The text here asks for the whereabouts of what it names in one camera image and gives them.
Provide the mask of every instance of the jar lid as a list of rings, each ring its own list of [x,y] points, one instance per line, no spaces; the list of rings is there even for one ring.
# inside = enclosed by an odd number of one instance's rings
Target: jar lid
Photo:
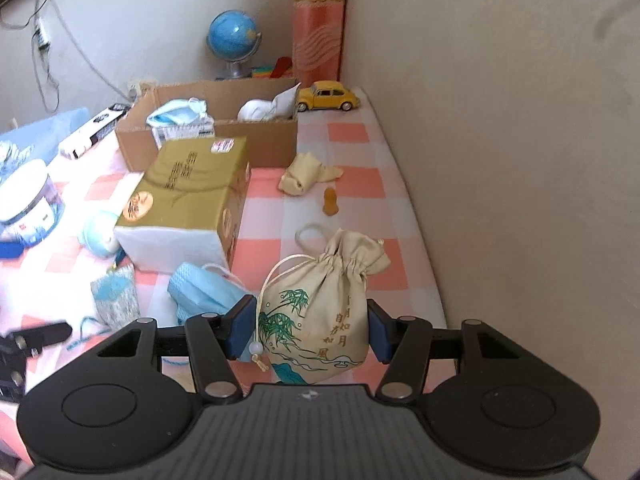
[[[15,170],[0,186],[0,222],[22,213],[45,185],[49,173],[44,160],[30,160]]]

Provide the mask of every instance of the drawstring cord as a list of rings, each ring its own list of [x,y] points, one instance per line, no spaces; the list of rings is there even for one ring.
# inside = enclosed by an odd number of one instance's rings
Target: drawstring cord
[[[100,321],[95,319],[95,317],[84,316],[82,318],[82,321],[80,322],[80,337],[76,341],[73,341],[72,343],[69,343],[69,345],[66,346],[67,350],[73,350],[78,345],[81,345],[82,343],[86,343],[87,341],[89,341],[92,337],[95,337],[97,335],[105,335],[105,334],[108,334],[109,332],[111,332],[110,328],[105,328],[103,330],[100,330],[99,332],[96,332],[95,334],[91,334],[89,336],[84,336],[82,334],[82,329],[84,328],[84,324],[89,322],[89,321],[91,321],[93,323],[101,324]]]
[[[271,279],[273,273],[280,267],[283,263],[288,262],[289,260],[293,260],[294,258],[305,258],[306,262],[302,262],[301,264],[297,264],[296,266],[291,267],[290,269],[284,270],[280,274],[278,274],[275,278]],[[268,273],[264,283],[262,284],[262,288],[260,290],[260,294],[258,295],[258,302],[255,306],[255,333],[254,333],[254,341],[249,345],[249,352],[251,352],[251,361],[256,363],[260,370],[266,372],[269,367],[260,359],[260,356],[264,352],[264,346],[260,342],[260,337],[258,336],[258,330],[260,330],[260,311],[262,310],[262,298],[264,296],[265,290],[267,290],[268,286],[270,286],[276,280],[286,276],[290,272],[294,272],[298,270],[300,267],[305,266],[309,262],[315,261],[316,259],[313,256],[309,256],[308,254],[292,254],[291,256],[287,256],[286,258],[281,259],[277,264],[273,266],[273,268]]]
[[[242,282],[242,280],[238,278],[234,273],[232,273],[229,269],[225,269],[225,267],[223,267],[222,265],[215,264],[213,262],[211,262],[210,264],[204,264],[202,266],[204,270],[209,270],[209,267],[213,267],[214,269],[219,270],[222,273],[223,278],[224,277],[232,278],[238,285],[240,285],[242,290],[244,290],[247,294],[249,293],[246,290],[246,287],[244,286],[244,283]]]
[[[334,233],[327,226],[318,224],[316,222],[309,222],[308,224],[303,225],[300,229],[296,231],[296,235],[294,236],[296,245],[300,249],[305,251],[305,253],[307,254],[313,254],[313,253],[319,254],[320,251],[314,250],[313,248],[311,248],[310,246],[308,246],[302,241],[302,233],[309,230],[318,231],[322,235],[322,238],[324,238],[325,242],[328,242],[331,239],[331,237],[334,235]]]

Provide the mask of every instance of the red object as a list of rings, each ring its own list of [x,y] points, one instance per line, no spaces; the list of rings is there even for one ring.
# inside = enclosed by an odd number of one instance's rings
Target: red object
[[[282,77],[284,73],[293,66],[293,61],[290,57],[279,57],[276,61],[276,66],[271,70],[270,79],[278,79]]]

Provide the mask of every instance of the globe stand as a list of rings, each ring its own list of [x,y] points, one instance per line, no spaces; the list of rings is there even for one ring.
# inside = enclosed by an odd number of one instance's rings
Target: globe stand
[[[255,44],[254,47],[251,49],[251,51],[246,54],[245,56],[242,57],[238,57],[238,58],[229,58],[229,57],[222,57],[222,56],[218,56],[217,54],[214,55],[221,59],[222,61],[226,62],[226,76],[224,77],[224,79],[242,79],[244,77],[249,77],[250,73],[242,66],[242,63],[244,63],[245,61],[247,61],[253,54],[255,54],[258,51],[258,47],[260,47],[260,43],[262,42],[262,33],[258,32],[256,34],[255,37]]]

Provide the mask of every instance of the white wall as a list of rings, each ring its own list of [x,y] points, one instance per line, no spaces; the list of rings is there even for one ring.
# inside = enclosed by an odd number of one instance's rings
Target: white wall
[[[15,0],[4,20],[23,23],[34,0]],[[209,23],[226,9],[251,14],[263,32],[254,65],[291,54],[293,0],[56,0],[89,58],[126,90],[132,78],[151,76],[161,84],[214,78],[223,63],[205,45]],[[43,13],[50,32],[52,74],[60,80],[60,110],[86,106],[98,112],[121,101],[93,75],[64,35],[53,9]],[[0,132],[47,116],[31,67],[31,27],[0,28]],[[49,93],[49,103],[54,95]]]
[[[612,9],[630,9],[609,28]],[[639,0],[348,0],[343,79],[404,175],[447,320],[486,320],[602,410],[640,467]]]

